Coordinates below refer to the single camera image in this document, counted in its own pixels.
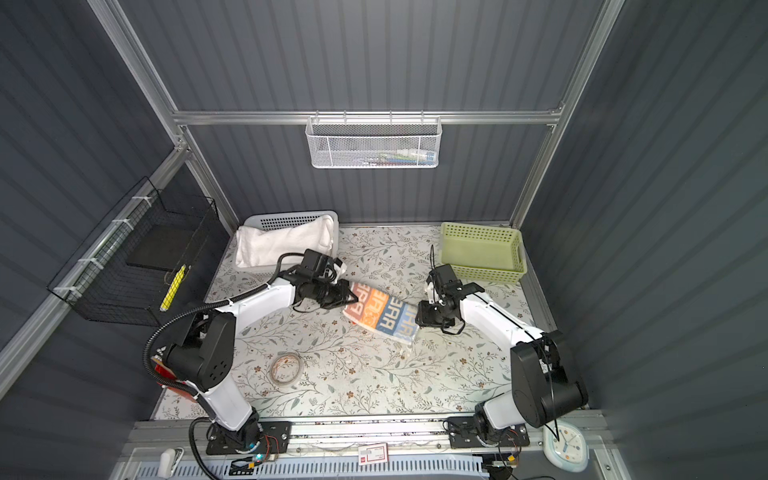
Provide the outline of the patterned cloth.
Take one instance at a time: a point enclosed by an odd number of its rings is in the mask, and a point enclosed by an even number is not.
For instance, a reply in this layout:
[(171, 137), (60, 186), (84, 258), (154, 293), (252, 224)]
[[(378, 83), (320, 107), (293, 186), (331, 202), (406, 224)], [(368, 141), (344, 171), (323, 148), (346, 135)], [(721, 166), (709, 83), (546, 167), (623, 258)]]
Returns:
[(358, 301), (343, 309), (345, 318), (386, 339), (408, 346), (414, 343), (419, 331), (416, 305), (359, 282), (352, 282), (350, 288)]

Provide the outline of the green perforated plastic basket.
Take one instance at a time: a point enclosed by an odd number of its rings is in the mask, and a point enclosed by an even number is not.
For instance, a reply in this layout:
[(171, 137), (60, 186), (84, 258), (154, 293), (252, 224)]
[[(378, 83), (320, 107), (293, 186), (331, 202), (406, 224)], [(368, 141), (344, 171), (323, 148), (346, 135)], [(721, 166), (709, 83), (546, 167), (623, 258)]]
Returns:
[(522, 234), (511, 227), (444, 222), (440, 262), (462, 279), (517, 283), (528, 271)]

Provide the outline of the white towel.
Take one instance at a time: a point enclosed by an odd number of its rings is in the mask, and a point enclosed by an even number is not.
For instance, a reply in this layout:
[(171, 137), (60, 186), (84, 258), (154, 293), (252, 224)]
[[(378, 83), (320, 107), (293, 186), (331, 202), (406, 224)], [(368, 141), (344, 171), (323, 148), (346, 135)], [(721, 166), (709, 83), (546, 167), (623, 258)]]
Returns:
[(234, 266), (239, 269), (274, 266), (285, 253), (304, 253), (307, 249), (330, 254), (336, 223), (330, 215), (300, 226), (263, 231), (241, 226), (236, 232)]

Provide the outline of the white plastic laundry basket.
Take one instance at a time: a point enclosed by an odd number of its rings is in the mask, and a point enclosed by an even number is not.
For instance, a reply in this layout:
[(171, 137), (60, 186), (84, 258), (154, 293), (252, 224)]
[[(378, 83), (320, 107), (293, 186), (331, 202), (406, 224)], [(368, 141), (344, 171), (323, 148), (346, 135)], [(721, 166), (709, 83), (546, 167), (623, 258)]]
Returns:
[[(245, 220), (241, 226), (255, 227), (259, 230), (270, 231), (283, 228), (290, 228), (309, 223), (322, 215), (330, 215), (336, 223), (334, 231), (334, 245), (332, 252), (326, 254), (335, 257), (339, 248), (339, 222), (338, 216), (333, 211), (305, 211), (305, 212), (288, 212), (288, 213), (273, 213), (263, 215), (253, 215)], [(234, 254), (236, 251), (236, 233), (233, 240), (234, 253), (232, 254), (232, 266), (238, 271), (244, 271), (253, 274), (271, 274), (277, 263), (274, 266), (256, 267), (248, 269), (239, 269), (234, 266)]]

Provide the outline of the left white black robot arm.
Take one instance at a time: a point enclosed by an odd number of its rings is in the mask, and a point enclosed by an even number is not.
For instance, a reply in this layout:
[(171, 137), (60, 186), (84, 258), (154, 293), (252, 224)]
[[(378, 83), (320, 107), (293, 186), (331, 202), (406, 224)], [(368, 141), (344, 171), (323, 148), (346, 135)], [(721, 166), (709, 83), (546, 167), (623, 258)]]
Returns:
[(279, 257), (263, 284), (234, 297), (204, 304), (180, 316), (180, 332), (162, 348), (171, 386), (185, 390), (223, 429), (240, 432), (258, 414), (237, 386), (231, 369), (236, 336), (268, 316), (310, 299), (325, 310), (358, 301), (342, 275), (339, 258), (307, 249)]

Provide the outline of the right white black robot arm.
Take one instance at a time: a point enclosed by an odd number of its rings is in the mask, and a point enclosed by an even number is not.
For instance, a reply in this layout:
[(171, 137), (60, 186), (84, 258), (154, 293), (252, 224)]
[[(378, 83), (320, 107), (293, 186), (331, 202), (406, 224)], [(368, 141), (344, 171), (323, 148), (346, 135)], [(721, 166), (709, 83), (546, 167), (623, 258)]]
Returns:
[(418, 304), (416, 323), (449, 335), (471, 325), (509, 353), (509, 392), (481, 402), (476, 429), (486, 433), (524, 423), (542, 427), (585, 406), (589, 396), (564, 334), (545, 332), (515, 319), (475, 283), (462, 283), (449, 265), (433, 268), (428, 298)]

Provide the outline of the clear tape roll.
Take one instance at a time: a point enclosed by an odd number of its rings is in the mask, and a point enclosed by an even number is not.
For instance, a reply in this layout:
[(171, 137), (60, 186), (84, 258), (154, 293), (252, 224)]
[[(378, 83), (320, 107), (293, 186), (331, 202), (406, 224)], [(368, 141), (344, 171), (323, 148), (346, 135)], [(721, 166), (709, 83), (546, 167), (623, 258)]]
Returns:
[(268, 369), (269, 380), (279, 387), (291, 386), (300, 379), (303, 366), (303, 360), (297, 353), (281, 352)]

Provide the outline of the red white label card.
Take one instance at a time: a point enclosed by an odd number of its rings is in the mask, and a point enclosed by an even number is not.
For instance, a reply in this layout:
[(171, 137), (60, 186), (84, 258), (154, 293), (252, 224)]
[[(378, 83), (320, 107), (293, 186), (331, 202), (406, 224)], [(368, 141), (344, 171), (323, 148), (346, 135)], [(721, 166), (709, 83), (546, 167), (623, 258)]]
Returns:
[(387, 443), (361, 445), (358, 447), (358, 464), (360, 466), (387, 463), (389, 449)]

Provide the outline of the red pencil cup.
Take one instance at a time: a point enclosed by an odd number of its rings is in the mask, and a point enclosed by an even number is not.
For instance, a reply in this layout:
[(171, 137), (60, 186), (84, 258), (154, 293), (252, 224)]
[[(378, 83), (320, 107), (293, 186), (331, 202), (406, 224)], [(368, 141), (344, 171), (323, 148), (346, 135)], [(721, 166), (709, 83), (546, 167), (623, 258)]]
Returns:
[[(169, 381), (176, 381), (177, 378), (175, 374), (169, 370), (161, 361), (161, 359), (158, 356), (153, 356), (151, 358), (151, 361), (153, 362), (154, 371), (159, 374), (164, 379), (167, 379)], [(180, 395), (183, 398), (186, 398), (188, 400), (194, 400), (194, 395), (190, 394), (184, 390), (179, 389), (178, 387), (174, 386), (167, 386), (167, 389), (174, 392), (177, 395)]]

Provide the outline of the white round clock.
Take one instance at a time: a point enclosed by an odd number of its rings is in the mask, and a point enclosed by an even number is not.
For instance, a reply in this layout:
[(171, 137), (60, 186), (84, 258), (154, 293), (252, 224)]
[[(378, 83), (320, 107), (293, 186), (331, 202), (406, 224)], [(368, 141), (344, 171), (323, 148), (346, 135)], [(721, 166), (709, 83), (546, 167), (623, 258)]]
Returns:
[(550, 463), (563, 471), (581, 473), (589, 464), (586, 437), (571, 423), (555, 420), (546, 424), (542, 447)]

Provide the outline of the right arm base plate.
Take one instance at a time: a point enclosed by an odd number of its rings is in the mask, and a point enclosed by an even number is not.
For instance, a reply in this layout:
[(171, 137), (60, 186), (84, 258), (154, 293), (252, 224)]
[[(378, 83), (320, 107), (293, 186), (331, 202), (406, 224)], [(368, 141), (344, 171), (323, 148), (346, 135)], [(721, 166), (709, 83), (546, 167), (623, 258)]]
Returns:
[(478, 427), (473, 416), (452, 416), (442, 422), (453, 449), (495, 448), (516, 449), (530, 445), (524, 424), (497, 430), (492, 427)]

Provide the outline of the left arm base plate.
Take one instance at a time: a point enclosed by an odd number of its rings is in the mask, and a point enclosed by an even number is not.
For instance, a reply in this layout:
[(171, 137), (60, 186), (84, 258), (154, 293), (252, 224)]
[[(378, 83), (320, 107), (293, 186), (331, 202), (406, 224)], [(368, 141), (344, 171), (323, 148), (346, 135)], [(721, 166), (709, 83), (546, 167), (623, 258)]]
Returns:
[(216, 455), (277, 455), (287, 452), (292, 423), (287, 421), (247, 422), (230, 431), (212, 423), (206, 431), (205, 453)]

